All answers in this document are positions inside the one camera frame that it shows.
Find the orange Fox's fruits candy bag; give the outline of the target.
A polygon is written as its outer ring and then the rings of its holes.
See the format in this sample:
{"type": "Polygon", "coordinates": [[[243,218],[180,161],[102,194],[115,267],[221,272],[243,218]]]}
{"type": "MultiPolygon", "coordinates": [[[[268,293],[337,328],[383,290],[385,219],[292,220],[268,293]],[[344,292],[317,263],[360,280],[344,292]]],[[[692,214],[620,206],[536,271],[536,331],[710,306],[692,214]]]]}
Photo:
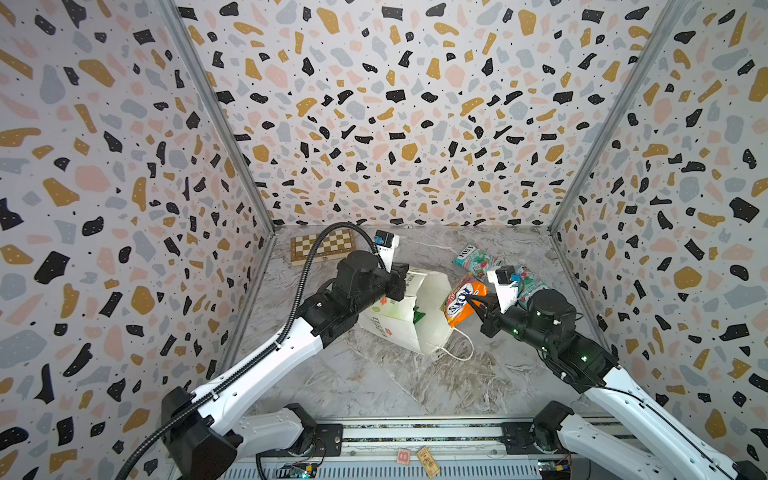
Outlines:
{"type": "Polygon", "coordinates": [[[474,313],[474,309],[468,304],[469,296],[485,296],[487,293],[488,287],[473,275],[462,277],[441,306],[448,325],[455,328],[474,313]]]}

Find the white paper bag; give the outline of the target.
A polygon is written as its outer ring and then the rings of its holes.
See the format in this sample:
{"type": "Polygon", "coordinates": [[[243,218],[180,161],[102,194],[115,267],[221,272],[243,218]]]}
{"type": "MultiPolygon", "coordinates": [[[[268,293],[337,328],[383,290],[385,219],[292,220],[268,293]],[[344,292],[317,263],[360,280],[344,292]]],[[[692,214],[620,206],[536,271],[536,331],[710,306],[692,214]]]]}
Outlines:
{"type": "Polygon", "coordinates": [[[412,352],[429,356],[442,351],[460,362],[469,361],[475,352],[472,340],[451,327],[441,306],[451,292],[444,273],[411,267],[405,278],[405,295],[395,301],[385,297],[359,316],[366,331],[412,352]],[[447,348],[449,338],[459,333],[469,343],[470,352],[459,357],[447,348]]]}

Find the teal Fox's candy bag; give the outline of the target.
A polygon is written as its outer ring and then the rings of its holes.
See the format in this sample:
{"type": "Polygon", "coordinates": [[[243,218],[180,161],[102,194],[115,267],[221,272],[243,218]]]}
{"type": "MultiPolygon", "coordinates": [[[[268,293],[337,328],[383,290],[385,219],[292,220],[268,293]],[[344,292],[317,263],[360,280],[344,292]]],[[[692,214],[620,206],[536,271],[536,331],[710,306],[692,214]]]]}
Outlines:
{"type": "Polygon", "coordinates": [[[516,303],[522,307],[527,307],[530,297],[536,292],[549,288],[541,278],[526,266],[520,266],[515,269],[513,280],[517,288],[516,303]]]}
{"type": "Polygon", "coordinates": [[[453,263],[481,282],[487,280],[487,273],[502,265],[502,260],[474,244],[467,245],[453,263]]]}

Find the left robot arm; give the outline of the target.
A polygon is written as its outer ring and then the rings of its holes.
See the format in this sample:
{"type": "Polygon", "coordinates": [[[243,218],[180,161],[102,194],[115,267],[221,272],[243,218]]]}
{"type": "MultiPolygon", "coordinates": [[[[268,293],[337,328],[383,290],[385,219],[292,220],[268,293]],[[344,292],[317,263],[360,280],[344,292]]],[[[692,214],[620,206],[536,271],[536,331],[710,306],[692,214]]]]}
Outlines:
{"type": "Polygon", "coordinates": [[[163,445],[183,479],[217,479],[239,458],[309,449],[314,419],[298,404],[247,420],[249,408],[295,367],[350,330],[383,298],[405,296],[409,266],[388,268],[377,255],[354,251],[334,279],[297,307],[280,332],[225,373],[192,392],[177,387],[162,400],[163,445]]]}

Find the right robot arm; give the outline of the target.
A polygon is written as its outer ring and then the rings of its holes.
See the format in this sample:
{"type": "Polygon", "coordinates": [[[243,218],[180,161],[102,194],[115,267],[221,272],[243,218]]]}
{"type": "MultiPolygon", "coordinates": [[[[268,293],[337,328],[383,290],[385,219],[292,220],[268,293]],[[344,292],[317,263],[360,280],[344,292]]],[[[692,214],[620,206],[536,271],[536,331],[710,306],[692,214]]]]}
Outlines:
{"type": "Polygon", "coordinates": [[[592,425],[572,408],[549,402],[530,435],[543,453],[580,455],[619,479],[762,479],[750,461],[732,460],[665,411],[596,341],[578,333],[578,313],[556,290],[534,293],[526,306],[503,307],[492,296],[470,295],[482,333],[500,332],[534,348],[562,382],[598,404],[639,442],[636,448],[592,425]]]}

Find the green Fox's candy bag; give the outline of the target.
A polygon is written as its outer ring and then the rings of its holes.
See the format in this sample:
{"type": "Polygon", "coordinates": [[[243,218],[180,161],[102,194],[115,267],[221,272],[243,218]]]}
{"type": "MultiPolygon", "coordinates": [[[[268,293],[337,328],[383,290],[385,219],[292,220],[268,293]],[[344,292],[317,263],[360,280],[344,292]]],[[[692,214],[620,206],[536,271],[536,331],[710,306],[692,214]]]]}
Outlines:
{"type": "Polygon", "coordinates": [[[424,317],[425,317],[425,313],[420,311],[419,308],[415,306],[413,309],[413,323],[416,324],[424,317]]]}

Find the wooden chessboard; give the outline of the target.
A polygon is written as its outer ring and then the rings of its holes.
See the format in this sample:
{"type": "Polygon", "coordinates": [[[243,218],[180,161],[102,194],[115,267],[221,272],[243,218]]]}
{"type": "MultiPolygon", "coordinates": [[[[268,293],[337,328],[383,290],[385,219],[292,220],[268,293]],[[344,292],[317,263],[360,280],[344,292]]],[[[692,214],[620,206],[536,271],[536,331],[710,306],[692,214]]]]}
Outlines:
{"type": "MultiPolygon", "coordinates": [[[[290,263],[294,267],[303,266],[310,250],[317,241],[317,234],[293,237],[290,241],[290,263]]],[[[355,234],[344,228],[328,234],[318,247],[314,261],[323,262],[346,257],[356,249],[355,234]]]]}

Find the tan wooden card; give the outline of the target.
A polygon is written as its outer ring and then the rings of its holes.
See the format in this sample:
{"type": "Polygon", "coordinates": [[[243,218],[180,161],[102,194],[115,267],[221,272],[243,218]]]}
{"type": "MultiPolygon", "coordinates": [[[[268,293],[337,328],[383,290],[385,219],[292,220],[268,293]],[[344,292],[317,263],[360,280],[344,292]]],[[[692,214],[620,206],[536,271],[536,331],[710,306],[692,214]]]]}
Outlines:
{"type": "Polygon", "coordinates": [[[439,475],[440,467],[427,447],[422,447],[417,451],[417,458],[430,479],[434,479],[439,475]]]}

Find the pink letter block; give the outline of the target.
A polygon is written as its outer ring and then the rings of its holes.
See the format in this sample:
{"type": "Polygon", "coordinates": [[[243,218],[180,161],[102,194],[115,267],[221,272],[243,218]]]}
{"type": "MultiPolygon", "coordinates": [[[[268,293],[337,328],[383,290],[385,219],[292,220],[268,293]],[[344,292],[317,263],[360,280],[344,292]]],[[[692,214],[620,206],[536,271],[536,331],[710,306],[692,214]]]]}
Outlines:
{"type": "Polygon", "coordinates": [[[409,466],[411,461],[411,452],[400,448],[397,452],[396,463],[398,465],[409,466]]]}

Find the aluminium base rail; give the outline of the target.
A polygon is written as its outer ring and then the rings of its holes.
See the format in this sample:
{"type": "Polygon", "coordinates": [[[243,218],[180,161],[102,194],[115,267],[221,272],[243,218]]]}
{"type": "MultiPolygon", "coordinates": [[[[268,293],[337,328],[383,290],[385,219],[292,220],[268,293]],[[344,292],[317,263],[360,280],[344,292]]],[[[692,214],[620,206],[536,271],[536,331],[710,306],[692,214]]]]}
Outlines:
{"type": "MultiPolygon", "coordinates": [[[[543,453],[528,418],[314,420],[303,454],[269,451],[237,459],[217,479],[430,479],[417,451],[427,447],[440,467],[434,479],[619,479],[575,453],[543,453]],[[409,466],[396,463],[400,448],[409,466]]],[[[636,448],[618,421],[584,418],[636,448]]]]}

